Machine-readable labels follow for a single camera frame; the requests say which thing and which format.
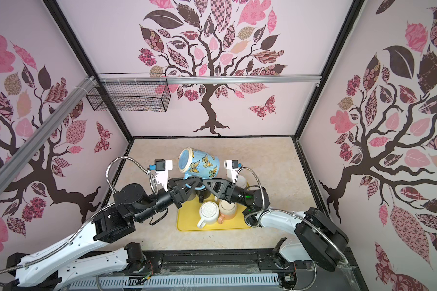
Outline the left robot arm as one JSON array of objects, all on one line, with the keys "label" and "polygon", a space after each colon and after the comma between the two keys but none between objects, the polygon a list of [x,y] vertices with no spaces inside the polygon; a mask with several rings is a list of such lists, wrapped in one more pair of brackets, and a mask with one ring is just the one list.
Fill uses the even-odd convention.
[{"label": "left robot arm", "polygon": [[193,189],[202,184],[199,177],[174,178],[168,181],[166,189],[151,195],[139,184],[126,185],[114,194],[112,205],[88,219],[74,234],[42,251],[10,256],[7,273],[14,279],[2,289],[59,291],[86,277],[141,271],[146,259],[137,242],[101,255],[90,256],[89,253],[135,232],[136,223],[143,223],[171,205],[182,207]]}]

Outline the blue butterfly mug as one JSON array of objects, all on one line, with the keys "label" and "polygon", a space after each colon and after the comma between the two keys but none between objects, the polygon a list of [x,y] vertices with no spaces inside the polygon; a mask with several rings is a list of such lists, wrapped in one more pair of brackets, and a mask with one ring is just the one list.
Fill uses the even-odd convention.
[{"label": "blue butterfly mug", "polygon": [[190,177],[213,179],[219,174],[220,159],[218,156],[187,147],[179,155],[178,169],[184,180]]}]

